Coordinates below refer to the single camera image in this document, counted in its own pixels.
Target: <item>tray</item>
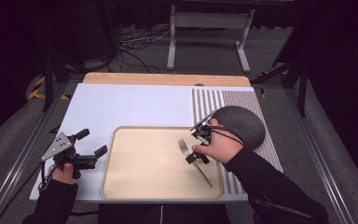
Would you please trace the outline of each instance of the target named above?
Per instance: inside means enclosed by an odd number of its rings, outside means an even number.
[[[130,127],[115,130],[106,162],[102,195],[115,200],[218,199],[222,195],[220,165],[215,160],[200,169],[211,180],[209,189],[188,164],[178,140],[191,146],[200,141],[187,127]]]

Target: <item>gray floor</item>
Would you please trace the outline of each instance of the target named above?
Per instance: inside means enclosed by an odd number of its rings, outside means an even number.
[[[291,29],[266,28],[250,31],[245,45],[245,53],[252,70],[250,74],[246,74],[248,78],[253,79],[258,73],[272,69],[271,64],[290,32]],[[175,69],[173,71],[165,69],[169,46],[169,42],[165,39],[159,40],[146,49],[132,50],[131,53],[141,58],[145,64],[156,66],[160,73],[244,76],[233,47],[237,36],[240,36],[237,31],[224,31],[221,35],[216,36],[207,35],[200,31],[182,32],[178,36]],[[123,58],[120,58],[120,60],[123,62],[140,64],[130,55],[124,53],[122,55]],[[114,72],[146,73],[142,66],[122,64],[120,68],[116,62],[111,63],[111,69]],[[149,69],[151,72],[157,72],[154,68]],[[30,83],[29,89],[33,87],[37,78],[38,74],[35,74],[35,79],[33,83]],[[72,94],[76,88],[76,83],[79,81],[81,80],[72,79],[65,86],[64,93]],[[299,121],[296,116],[297,111],[293,109],[290,97],[288,97],[288,94],[291,93],[283,90],[276,83],[276,81],[271,80],[268,85],[255,86],[255,91],[272,141],[285,168],[285,174],[293,179],[309,196],[326,207],[332,224],[358,223],[358,171],[319,105],[311,85],[309,85],[307,92],[307,118]],[[259,89],[261,87],[265,88],[265,97],[261,96]],[[60,125],[69,103],[70,100],[59,100],[57,102],[54,109],[48,114],[48,122],[41,129],[32,147],[24,146],[30,146],[27,141],[33,134],[35,127],[40,124],[38,121],[42,116],[43,100],[29,100],[26,106],[1,127],[0,188],[4,183],[7,183],[5,182],[6,178],[10,175],[13,164],[18,160],[24,149],[32,152],[32,155],[26,161],[27,165],[23,169],[21,177],[13,180],[14,184],[17,183],[14,191],[23,183],[24,178],[32,172],[44,149],[54,138],[54,134],[48,133],[48,131]],[[333,176],[333,179],[329,179],[330,182],[328,183],[324,180],[324,171],[318,168],[317,161],[312,157],[313,149],[310,145],[310,138],[304,134],[301,122],[306,122],[309,125],[317,147],[322,151],[328,171]],[[21,223],[25,216],[33,212],[35,202],[29,201],[28,197],[34,182],[35,179],[33,178],[25,186],[7,209],[0,223]],[[336,184],[339,195],[330,195],[329,183]],[[343,204],[337,206],[336,201],[344,202],[349,211],[348,216],[342,215],[345,214],[345,211],[343,211],[345,207],[342,206]],[[97,208],[97,204],[77,203],[75,211],[93,211]],[[227,204],[227,212],[234,224],[253,223],[253,211],[247,202]],[[97,223],[97,217],[70,217],[68,223]]]

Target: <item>wooden plank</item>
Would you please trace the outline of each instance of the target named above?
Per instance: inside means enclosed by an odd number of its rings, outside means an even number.
[[[88,73],[83,83],[123,85],[176,85],[221,87],[250,87],[249,78],[236,76],[136,74],[136,73]]]

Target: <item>black sleeve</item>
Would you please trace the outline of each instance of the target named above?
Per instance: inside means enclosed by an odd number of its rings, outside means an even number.
[[[40,193],[34,212],[22,223],[65,223],[74,208],[78,185],[69,185],[54,179]]]
[[[296,209],[327,223],[327,212],[321,204],[312,200],[297,184],[253,151],[242,149],[226,167],[240,180],[255,212],[269,220],[262,223],[290,223],[290,219],[299,219],[299,216],[260,206],[252,200],[252,195],[266,197],[272,203]]]

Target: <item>table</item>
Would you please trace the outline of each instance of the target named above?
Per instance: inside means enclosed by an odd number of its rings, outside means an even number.
[[[208,86],[194,86],[202,83]],[[79,84],[62,122],[60,132],[77,133],[89,128],[90,135],[76,143],[81,155],[92,155],[102,145],[110,146],[112,132],[123,125],[128,126],[170,126],[191,127],[196,121],[209,113],[207,106],[195,104],[195,99],[207,102],[209,96],[218,97],[220,106],[232,105],[234,98],[227,98],[230,92],[244,94],[252,103],[251,110],[261,117],[262,114],[255,92],[247,77],[204,76],[204,75],[164,75],[164,74],[87,74]],[[188,97],[192,94],[192,103]],[[282,171],[278,157],[267,132],[266,144],[260,147],[261,156],[267,158],[278,170]],[[81,171],[82,177],[76,182],[79,191],[76,200],[87,203],[158,203],[161,200],[111,200],[101,194],[104,167],[107,156],[102,156],[93,170]],[[236,177],[222,170],[223,194],[218,199],[163,200],[170,203],[226,203],[246,201],[247,195]],[[34,185],[30,199],[38,197]]]

